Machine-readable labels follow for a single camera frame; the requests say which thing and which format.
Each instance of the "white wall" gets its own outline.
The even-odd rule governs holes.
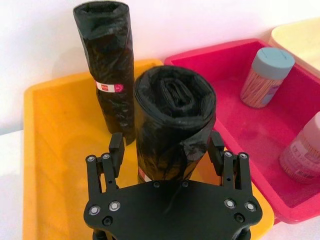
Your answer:
[[[85,0],[1,0],[0,134],[22,129],[23,93],[88,70],[73,18]],[[320,16],[319,0],[124,0],[135,59],[230,40],[268,39],[275,26]]]

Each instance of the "orange plastic bin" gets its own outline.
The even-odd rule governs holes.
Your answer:
[[[135,77],[162,65],[156,59],[136,61]],[[83,220],[88,201],[85,157],[108,150],[108,133],[89,73],[71,75],[29,88],[24,96],[24,240],[90,240]],[[217,183],[206,155],[192,179]],[[137,183],[136,144],[129,145],[117,183]],[[251,228],[259,239],[274,223],[274,213],[253,186],[263,217]]]

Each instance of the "red and white label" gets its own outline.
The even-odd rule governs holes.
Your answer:
[[[122,84],[103,84],[97,81],[95,84],[97,89],[106,93],[121,93],[124,90]]]
[[[145,182],[151,182],[152,180],[142,171],[140,167],[138,167],[139,175],[143,178]]]
[[[301,180],[311,180],[320,175],[320,158],[308,152],[298,139],[285,149],[281,161],[290,172],[294,173],[294,177]]]

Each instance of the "white table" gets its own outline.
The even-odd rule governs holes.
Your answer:
[[[0,240],[22,239],[23,134],[0,135]],[[320,217],[295,225],[281,222],[262,240],[319,240],[319,226]]]

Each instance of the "black trash bag roll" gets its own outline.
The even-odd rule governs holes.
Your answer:
[[[107,128],[112,134],[123,133],[128,145],[135,140],[129,7],[116,1],[93,1],[75,7],[73,15]]]
[[[189,179],[207,151],[216,94],[199,74],[159,66],[135,82],[138,181]]]

